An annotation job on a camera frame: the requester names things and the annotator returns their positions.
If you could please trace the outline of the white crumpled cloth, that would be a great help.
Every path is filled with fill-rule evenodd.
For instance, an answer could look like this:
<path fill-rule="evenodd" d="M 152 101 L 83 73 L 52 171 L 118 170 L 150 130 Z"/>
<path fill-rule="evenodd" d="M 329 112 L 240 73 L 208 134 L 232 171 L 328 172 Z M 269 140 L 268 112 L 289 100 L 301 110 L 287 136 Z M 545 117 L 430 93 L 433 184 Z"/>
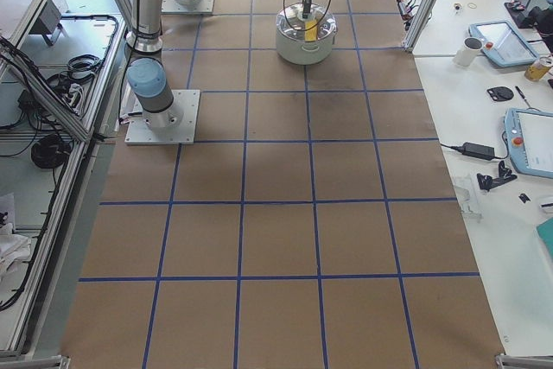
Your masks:
<path fill-rule="evenodd" d="M 1 279 L 31 256 L 31 238 L 16 233 L 15 196 L 1 196 Z"/>

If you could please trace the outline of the upper teach pendant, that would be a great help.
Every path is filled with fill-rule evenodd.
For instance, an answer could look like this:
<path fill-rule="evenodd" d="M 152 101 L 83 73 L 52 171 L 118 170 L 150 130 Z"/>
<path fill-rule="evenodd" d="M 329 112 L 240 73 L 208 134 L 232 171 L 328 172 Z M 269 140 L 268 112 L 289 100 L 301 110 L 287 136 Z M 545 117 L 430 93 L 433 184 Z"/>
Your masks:
<path fill-rule="evenodd" d="M 483 54 L 499 67 L 530 65 L 539 58 L 534 47 L 511 22 L 472 23 L 468 33 L 483 42 Z"/>

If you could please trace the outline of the pale green electric pot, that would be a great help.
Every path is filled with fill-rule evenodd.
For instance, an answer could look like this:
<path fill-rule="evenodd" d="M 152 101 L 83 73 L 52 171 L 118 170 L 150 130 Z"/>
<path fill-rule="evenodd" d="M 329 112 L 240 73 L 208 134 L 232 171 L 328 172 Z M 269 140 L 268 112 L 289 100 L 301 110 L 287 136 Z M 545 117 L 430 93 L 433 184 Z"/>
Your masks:
<path fill-rule="evenodd" d="M 292 41 L 279 35 L 276 26 L 276 50 L 288 62 L 304 66 L 313 65 L 325 60 L 330 55 L 334 47 L 335 36 L 315 42 Z"/>

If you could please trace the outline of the black pen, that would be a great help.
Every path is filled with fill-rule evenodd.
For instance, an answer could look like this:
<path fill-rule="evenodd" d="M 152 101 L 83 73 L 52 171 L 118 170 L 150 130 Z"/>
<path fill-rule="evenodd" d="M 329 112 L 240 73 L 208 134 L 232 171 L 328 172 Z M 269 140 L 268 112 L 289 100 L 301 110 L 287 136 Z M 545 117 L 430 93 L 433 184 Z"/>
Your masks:
<path fill-rule="evenodd" d="M 518 86 L 515 86 L 515 90 L 517 91 L 519 97 L 524 101 L 525 105 L 527 108 L 531 108 L 531 105 L 529 103 L 529 101 L 527 100 L 527 98 L 525 97 L 524 93 L 522 92 L 522 90 L 518 87 Z"/>

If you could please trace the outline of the lower teach pendant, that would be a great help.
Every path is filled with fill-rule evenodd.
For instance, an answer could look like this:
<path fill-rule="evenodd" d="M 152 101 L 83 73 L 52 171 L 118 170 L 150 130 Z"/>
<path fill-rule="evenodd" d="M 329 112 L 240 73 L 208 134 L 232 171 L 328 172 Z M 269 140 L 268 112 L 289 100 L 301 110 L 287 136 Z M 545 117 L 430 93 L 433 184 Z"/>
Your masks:
<path fill-rule="evenodd" d="M 552 178 L 552 114 L 511 108 L 504 125 L 513 167 L 524 175 Z"/>

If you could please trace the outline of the white mug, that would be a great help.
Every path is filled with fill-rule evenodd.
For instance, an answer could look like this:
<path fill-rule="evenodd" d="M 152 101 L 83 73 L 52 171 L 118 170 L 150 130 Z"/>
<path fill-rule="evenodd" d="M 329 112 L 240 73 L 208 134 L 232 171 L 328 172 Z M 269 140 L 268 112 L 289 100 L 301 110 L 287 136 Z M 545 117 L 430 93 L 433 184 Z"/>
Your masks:
<path fill-rule="evenodd" d="M 469 36 L 464 39 L 461 47 L 453 58 L 453 63 L 460 67 L 469 67 L 483 47 L 482 40 Z"/>

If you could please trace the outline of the black printed bracket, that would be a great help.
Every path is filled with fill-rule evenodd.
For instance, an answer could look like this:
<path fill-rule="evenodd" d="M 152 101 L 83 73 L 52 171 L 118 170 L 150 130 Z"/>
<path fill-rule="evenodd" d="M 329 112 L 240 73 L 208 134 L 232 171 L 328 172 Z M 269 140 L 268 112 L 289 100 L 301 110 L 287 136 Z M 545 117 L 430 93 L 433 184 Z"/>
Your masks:
<path fill-rule="evenodd" d="M 498 164 L 498 176 L 492 177 L 490 175 L 483 175 L 478 173 L 476 179 L 479 185 L 479 189 L 489 192 L 494 188 L 505 185 L 518 178 L 517 175 L 512 173 L 512 170 L 505 165 L 504 161 L 500 161 Z"/>

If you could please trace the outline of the small black charger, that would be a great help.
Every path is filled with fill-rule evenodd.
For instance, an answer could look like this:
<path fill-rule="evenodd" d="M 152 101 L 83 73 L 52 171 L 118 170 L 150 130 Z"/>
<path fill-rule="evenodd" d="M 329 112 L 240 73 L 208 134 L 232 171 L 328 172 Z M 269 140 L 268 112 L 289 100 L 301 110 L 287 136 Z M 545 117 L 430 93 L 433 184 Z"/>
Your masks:
<path fill-rule="evenodd" d="M 494 147 L 486 146 L 483 144 L 465 142 L 462 145 L 461 153 L 464 156 L 477 158 L 480 160 L 491 161 L 495 158 Z"/>

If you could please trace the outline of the yellow corn cob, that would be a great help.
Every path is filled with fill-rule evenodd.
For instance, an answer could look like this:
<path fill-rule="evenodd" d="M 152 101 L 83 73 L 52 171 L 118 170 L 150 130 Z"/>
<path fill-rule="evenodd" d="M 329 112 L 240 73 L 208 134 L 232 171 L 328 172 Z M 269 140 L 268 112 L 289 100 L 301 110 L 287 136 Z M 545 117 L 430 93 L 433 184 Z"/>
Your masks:
<path fill-rule="evenodd" d="M 305 22 L 304 41 L 314 42 L 318 40 L 318 21 L 316 19 Z"/>

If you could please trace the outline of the yellow drink can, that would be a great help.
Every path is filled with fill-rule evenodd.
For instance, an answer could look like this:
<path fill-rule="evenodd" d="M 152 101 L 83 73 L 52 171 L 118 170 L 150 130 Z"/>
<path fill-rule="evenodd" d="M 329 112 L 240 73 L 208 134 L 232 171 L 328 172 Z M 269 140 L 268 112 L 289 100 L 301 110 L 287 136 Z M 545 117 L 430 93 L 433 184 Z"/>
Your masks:
<path fill-rule="evenodd" d="M 531 63 L 524 72 L 524 77 L 532 82 L 539 81 L 552 68 L 552 58 L 544 56 Z"/>

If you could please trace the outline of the clear plastic bracket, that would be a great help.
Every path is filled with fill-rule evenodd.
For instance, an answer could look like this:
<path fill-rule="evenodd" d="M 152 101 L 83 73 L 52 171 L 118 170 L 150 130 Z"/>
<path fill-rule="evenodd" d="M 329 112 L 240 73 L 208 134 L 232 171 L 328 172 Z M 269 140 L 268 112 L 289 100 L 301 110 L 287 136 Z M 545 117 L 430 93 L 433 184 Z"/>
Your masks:
<path fill-rule="evenodd" d="M 453 176 L 451 180 L 463 218 L 480 221 L 482 212 L 471 177 Z"/>

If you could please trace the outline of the teach pendant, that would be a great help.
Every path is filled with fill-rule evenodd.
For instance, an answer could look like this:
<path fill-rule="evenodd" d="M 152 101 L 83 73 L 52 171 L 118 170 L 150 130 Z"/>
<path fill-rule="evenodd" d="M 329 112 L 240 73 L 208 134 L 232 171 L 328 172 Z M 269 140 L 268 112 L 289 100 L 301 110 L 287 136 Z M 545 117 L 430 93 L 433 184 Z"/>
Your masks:
<path fill-rule="evenodd" d="M 552 178 L 552 114 L 511 108 L 504 125 L 513 167 L 524 175 Z"/>
<path fill-rule="evenodd" d="M 468 33 L 483 42 L 483 54 L 499 67 L 530 65 L 539 58 L 534 47 L 511 22 L 472 23 Z"/>

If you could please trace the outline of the glass pot lid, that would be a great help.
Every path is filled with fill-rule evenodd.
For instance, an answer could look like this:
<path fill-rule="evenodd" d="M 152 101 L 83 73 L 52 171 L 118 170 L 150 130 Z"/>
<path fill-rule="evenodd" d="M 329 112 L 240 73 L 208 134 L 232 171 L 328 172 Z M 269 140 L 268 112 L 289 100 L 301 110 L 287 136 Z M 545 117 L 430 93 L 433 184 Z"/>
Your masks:
<path fill-rule="evenodd" d="M 276 31 L 286 39 L 304 41 L 305 22 L 318 21 L 318 40 L 332 38 L 337 33 L 334 15 L 318 4 L 312 4 L 310 19 L 302 18 L 302 4 L 294 3 L 281 10 L 276 17 Z"/>

